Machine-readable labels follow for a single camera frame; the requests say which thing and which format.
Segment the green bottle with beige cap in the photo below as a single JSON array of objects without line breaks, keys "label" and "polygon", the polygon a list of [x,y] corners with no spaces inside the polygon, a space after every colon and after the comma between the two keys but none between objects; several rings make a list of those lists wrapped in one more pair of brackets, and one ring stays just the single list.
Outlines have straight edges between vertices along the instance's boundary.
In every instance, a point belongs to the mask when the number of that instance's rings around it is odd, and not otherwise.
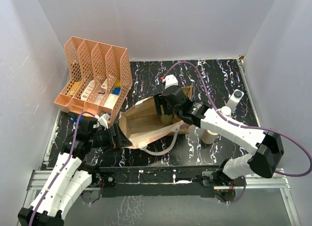
[{"label": "green bottle with beige cap", "polygon": [[163,125],[165,126],[169,126],[171,124],[173,124],[173,114],[171,115],[161,115],[160,116],[160,121]]}]

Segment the brown canvas tote bag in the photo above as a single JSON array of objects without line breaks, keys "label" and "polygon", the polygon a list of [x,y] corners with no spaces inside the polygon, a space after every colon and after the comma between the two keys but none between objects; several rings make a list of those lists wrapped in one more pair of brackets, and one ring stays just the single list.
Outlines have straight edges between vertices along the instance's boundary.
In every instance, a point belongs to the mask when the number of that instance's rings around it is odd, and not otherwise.
[{"label": "brown canvas tote bag", "polygon": [[[119,127],[132,142],[127,149],[143,150],[153,156],[161,156],[170,152],[179,134],[188,134],[190,126],[173,115],[173,124],[165,126],[156,113],[153,97],[138,101],[126,112],[121,113]],[[163,151],[150,151],[147,146],[165,136],[173,136],[171,144]]]}]

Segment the white bottle with black cap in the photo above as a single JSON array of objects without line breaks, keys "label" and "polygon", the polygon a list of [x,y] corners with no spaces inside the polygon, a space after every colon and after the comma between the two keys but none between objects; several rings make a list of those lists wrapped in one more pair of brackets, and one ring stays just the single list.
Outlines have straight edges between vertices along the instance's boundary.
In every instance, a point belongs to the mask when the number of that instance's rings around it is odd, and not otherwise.
[{"label": "white bottle with black cap", "polygon": [[226,106],[234,111],[242,97],[244,96],[244,92],[241,90],[236,89],[233,94],[229,97]]}]

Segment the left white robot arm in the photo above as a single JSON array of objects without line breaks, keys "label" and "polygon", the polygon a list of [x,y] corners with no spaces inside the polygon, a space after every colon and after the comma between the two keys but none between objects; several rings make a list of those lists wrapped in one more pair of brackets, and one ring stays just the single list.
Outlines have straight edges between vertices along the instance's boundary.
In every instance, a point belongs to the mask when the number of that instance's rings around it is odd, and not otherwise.
[{"label": "left white robot arm", "polygon": [[18,213],[22,226],[62,226],[69,209],[88,186],[99,184],[97,167],[84,162],[92,148],[124,148],[132,142],[118,124],[104,119],[77,118],[74,132],[63,144],[57,162],[38,196]]}]

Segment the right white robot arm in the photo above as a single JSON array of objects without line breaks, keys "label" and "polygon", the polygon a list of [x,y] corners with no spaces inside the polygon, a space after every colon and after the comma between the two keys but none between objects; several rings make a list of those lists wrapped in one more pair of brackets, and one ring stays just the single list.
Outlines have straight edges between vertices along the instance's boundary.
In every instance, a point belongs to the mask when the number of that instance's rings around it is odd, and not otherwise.
[{"label": "right white robot arm", "polygon": [[243,147],[247,154],[225,160],[217,171],[205,179],[229,185],[234,179],[248,174],[271,178],[279,164],[284,148],[280,135],[260,128],[244,128],[232,118],[222,118],[217,111],[201,100],[190,100],[176,85],[153,96],[158,115],[176,115],[186,124],[210,130]]}]

